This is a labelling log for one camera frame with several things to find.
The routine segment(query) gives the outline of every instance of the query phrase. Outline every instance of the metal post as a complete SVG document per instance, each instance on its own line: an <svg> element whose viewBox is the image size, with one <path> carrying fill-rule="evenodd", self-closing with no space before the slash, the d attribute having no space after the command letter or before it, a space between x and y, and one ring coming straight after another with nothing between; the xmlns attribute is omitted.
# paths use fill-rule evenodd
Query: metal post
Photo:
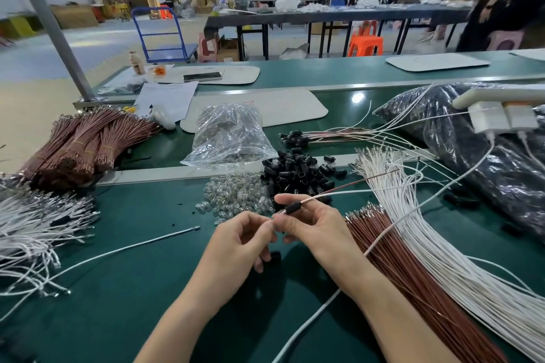
<svg viewBox="0 0 545 363"><path fill-rule="evenodd" d="M89 101L95 95L91 89L91 85L87 81L87 78L83 74L81 67L77 62L74 52L70 48L70 45L66 41L60 26L57 23L57 19L53 15L51 8L47 4L46 0L30 0L32 6L36 10L36 15L44 25L44 29L51 38L51 42L57 49L57 52L64 62L68 73L72 77L72 80L76 84L76 87L84 100Z"/></svg>

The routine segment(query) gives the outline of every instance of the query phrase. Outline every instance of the pile of black caps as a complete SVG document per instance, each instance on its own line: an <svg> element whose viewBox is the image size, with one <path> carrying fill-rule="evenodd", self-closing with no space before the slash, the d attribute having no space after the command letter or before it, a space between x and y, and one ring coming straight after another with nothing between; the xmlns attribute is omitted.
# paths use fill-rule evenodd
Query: pile of black caps
<svg viewBox="0 0 545 363"><path fill-rule="evenodd" d="M346 170L337 170L331 166L330 162L335 161L334 157L325 156L324 160L328 163L318 167L316 158L304 154L302 148L308 145L308 138L301 136L301 131L282 135L289 138L287 140L293 145L299 146L287 152L278 150L278 160L263 161L265 168L261 179L268 182L271 198L282 193L318 195L335 188L335 182L331 177L341 180L347 175ZM329 204L331 197L324 195L318 200Z"/></svg>

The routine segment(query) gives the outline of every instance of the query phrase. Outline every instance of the long table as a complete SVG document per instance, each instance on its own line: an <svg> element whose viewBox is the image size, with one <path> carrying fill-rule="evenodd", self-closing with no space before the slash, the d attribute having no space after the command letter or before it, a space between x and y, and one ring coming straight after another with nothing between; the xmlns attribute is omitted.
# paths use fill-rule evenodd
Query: long table
<svg viewBox="0 0 545 363"><path fill-rule="evenodd" d="M320 57L322 57L326 23L330 22L347 22L347 29L351 29L352 22L361 20L378 20L380 21L380 29L382 30L382 23L386 20L402 20L403 26L399 30L399 36L396 43L396 52L401 54L403 44L411 22L414 19L430 18L435 25L447 25L466 22L469 8L453 8L447 6L438 5L381 5L373 7L372 9L334 9L330 12L276 12L272 13L258 13L258 14L226 14L220 16L209 16L204 26L204 35L210 40L214 38L214 34L221 28L236 27L236 35L239 46L239 56L244 58L243 51L243 26L246 25L261 25L261 29L253 29L252 32L259 32L263 36L263 56L267 60L269 58L268 48L268 26L271 24L279 23L291 23L295 25L302 25L306 23L321 22L322 35L320 39ZM348 43L350 41L351 33L347 31L346 39L344 41L343 57L346 56L348 50Z"/></svg>
<svg viewBox="0 0 545 363"><path fill-rule="evenodd" d="M493 64L488 68L445 71L442 77L434 73L430 77L447 80L457 75L463 78L465 72L467 80L507 78L528 82L545 78L539 73L542 64L538 61L507 52L482 52L477 56L487 57ZM374 109L421 83L420 75L420 79L393 85L388 71L395 73L395 68L383 62L378 64L377 59L250 63L262 69L258 80L246 87L256 91L311 86L317 81L311 71L318 73L322 72L320 68L327 68L318 75L323 78L322 88L318 86L313 92L328 108L328 115L313 121L267 127L264 131L271 143L280 147L279 132L350 126L362 118L371 102ZM297 69L302 69L303 73L296 72ZM495 75L491 74L491 69L495 70ZM309 85L305 85L306 77L311 80ZM344 83L344 87L332 89L331 86L339 86L337 83ZM330 84L330 87L326 88L324 84ZM237 91L240 89L208 85L200 94ZM289 98L289 92L283 94ZM370 115L364 126L380 123L378 117ZM201 229L129 249L66 273L58 283L72 290L70 296L31 297L4 326L4 338L15 345L13 348L20 354L35 355L41 363L132 361L162 312L191 277L215 229L211 213L200 215L194 205L203 199L208 176L217 171L190 178L187 167L179 164L190 151L192 140L193 135L182 132L178 126L174 132L162 132L135 147L133 156L122 161L122 171L116 173L118 177L92 191L100 210L100 221L93 230L95 236L84 246L61 249L60 256L64 268L174 231L193 226ZM354 148L364 145L313 145L309 151L317 157L332 154L350 160L354 158L350 156ZM343 183L354 179L351 174ZM419 186L419 200L424 201L436 190L432 184ZM369 201L377 202L371 194L352 194L334 198L333 205L345 213ZM486 204L479 210L467 211L436 199L426 206L424 216L466 255L498 263L517 274L537 293L545 294L545 271L539 267L545 260L543 251L530 238L516 239L501 232L504 219ZM266 267L262 275L250 275L202 333L193 362L271 361L291 334L336 290L302 244L284 246L276 243L271 249L281 252L281 265ZM498 272L493 267L488 270ZM0 312L7 311L15 301L3 299ZM529 362L505 342L490 336L505 351L509 361ZM0 356L2 353L8 355L0 349ZM339 296L302 334L286 358L292 362L384 361L371 328L356 305L344 295Z"/></svg>

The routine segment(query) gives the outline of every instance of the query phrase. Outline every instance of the plastic bottle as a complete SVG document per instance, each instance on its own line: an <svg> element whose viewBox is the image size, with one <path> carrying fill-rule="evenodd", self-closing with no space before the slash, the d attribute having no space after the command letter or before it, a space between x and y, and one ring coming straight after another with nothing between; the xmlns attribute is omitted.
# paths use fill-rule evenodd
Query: plastic bottle
<svg viewBox="0 0 545 363"><path fill-rule="evenodd" d="M144 62L142 62L142 59L140 59L135 50L131 50L129 52L129 59L137 75L144 75L146 73L146 68L144 68Z"/></svg>

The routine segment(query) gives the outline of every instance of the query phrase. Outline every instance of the white wire bundle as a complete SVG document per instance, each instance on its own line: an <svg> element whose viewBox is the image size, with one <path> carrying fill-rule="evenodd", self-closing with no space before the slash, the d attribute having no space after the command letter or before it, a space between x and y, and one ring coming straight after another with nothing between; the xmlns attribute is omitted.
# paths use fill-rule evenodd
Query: white wire bundle
<svg viewBox="0 0 545 363"><path fill-rule="evenodd" d="M0 277L14 281L0 297L38 291L57 296L70 291L50 281L59 268L56 248L68 241L83 243L82 231L98 218L92 198L54 196L33 191L18 177L0 179ZM53 289L46 291L46 286Z"/></svg>
<svg viewBox="0 0 545 363"><path fill-rule="evenodd" d="M375 148L359 152L355 169L371 177L402 164L399 153ZM412 177L398 170L368 184L409 249L446 293L530 359L545 362L545 298L526 284L516 286L481 269L433 230L422 217L419 206L424 203L417 201L415 187L406 186Z"/></svg>

